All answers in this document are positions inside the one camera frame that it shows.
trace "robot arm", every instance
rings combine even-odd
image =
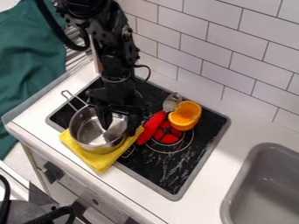
[[[135,67],[148,67],[136,65],[140,50],[135,46],[133,30],[121,6],[114,0],[55,0],[57,13],[68,25],[79,28],[85,39],[85,46],[76,46],[47,14],[44,0],[35,1],[53,31],[69,48],[86,50],[90,44],[88,35],[91,35],[102,64],[104,86],[86,94],[104,129],[110,126],[112,114],[120,113],[128,116],[129,135],[133,136],[142,120],[148,117],[146,103],[136,95]]]

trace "orange cup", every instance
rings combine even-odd
[[[168,115],[171,126],[176,130],[187,131],[194,128],[201,116],[202,108],[194,101],[181,101]]]

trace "silver pot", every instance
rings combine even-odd
[[[76,97],[85,104],[85,107],[76,109],[66,93],[71,97]],[[93,107],[78,96],[73,96],[68,90],[62,91],[61,94],[67,98],[67,103],[76,111],[69,125],[70,134],[85,150],[105,154],[115,151],[123,145],[127,138],[128,127],[128,118],[125,115],[113,113],[110,127],[104,130]]]

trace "toy stove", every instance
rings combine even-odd
[[[97,80],[78,96],[85,101],[85,90],[101,85]],[[151,102],[152,114],[162,109],[163,101],[170,94],[150,83],[136,83],[136,91],[145,101]],[[84,106],[76,99],[72,100],[72,105],[77,109]],[[74,113],[68,104],[64,104],[48,116],[47,122],[63,131]],[[132,145],[115,166],[167,199],[180,200],[228,126],[227,118],[207,108],[203,108],[195,128],[186,132],[173,129],[166,119],[145,145]]]

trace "sink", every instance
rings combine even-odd
[[[224,224],[298,224],[299,154],[273,143],[254,147],[220,216]]]

